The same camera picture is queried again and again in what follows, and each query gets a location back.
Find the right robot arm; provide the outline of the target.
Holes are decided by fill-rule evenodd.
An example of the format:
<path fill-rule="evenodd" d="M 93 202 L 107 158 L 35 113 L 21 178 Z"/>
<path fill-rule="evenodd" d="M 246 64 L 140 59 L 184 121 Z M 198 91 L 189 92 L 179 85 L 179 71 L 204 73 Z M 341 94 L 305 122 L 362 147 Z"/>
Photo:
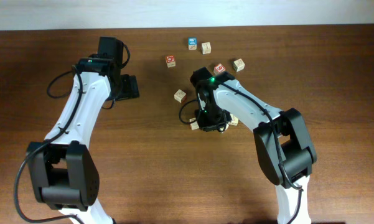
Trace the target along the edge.
<path fill-rule="evenodd" d="M 307 186 L 316 150 L 302 114 L 273 107 L 242 87 L 230 73 L 193 72 L 196 122 L 202 131 L 224 132 L 232 117 L 252 131 L 259 166 L 275 186 L 278 223 L 310 223 Z"/>

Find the wooden block letter I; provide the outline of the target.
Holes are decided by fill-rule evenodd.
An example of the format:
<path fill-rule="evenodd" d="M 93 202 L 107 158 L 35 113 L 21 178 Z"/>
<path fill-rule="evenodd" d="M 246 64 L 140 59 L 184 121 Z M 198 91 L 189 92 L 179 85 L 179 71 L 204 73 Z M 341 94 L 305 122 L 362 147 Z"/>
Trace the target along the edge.
<path fill-rule="evenodd" d="M 237 126 L 239 119 L 233 114 L 230 114 L 230 116 L 231 116 L 231 121 L 229 121 L 228 124 L 232 126 Z"/>

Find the green edged picture block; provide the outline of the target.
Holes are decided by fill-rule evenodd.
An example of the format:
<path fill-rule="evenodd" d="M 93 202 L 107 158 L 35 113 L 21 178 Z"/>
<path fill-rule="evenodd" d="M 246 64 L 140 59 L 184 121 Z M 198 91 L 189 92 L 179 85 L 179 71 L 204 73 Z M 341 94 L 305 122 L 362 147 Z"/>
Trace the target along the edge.
<path fill-rule="evenodd" d="M 229 124 L 224 125 L 224 127 L 220 128 L 220 132 L 223 133 L 229 128 Z"/>

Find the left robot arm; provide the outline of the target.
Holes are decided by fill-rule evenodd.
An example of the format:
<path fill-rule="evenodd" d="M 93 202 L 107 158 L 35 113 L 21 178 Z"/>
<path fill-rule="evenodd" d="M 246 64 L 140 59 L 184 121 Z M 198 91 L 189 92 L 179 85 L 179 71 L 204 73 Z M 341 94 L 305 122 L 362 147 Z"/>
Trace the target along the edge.
<path fill-rule="evenodd" d="M 42 142 L 31 142 L 21 168 L 28 168 L 35 199 L 59 219 L 73 223 L 114 223 L 98 200 L 100 176 L 89 152 L 93 128 L 104 103 L 139 97 L 134 75 L 121 74 L 129 60 L 126 44 L 100 37 L 95 54 L 73 65 L 67 103 Z"/>

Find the wooden block with apple picture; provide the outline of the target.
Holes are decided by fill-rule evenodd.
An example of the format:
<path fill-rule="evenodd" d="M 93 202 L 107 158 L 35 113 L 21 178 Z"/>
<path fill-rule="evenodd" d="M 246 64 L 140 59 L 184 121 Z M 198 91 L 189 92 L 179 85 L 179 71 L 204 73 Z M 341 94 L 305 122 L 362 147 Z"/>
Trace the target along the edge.
<path fill-rule="evenodd" d="M 196 122 L 196 118 L 192 118 L 189 121 L 190 121 L 191 130 L 199 129 L 199 125 L 198 125 L 198 122 Z"/>

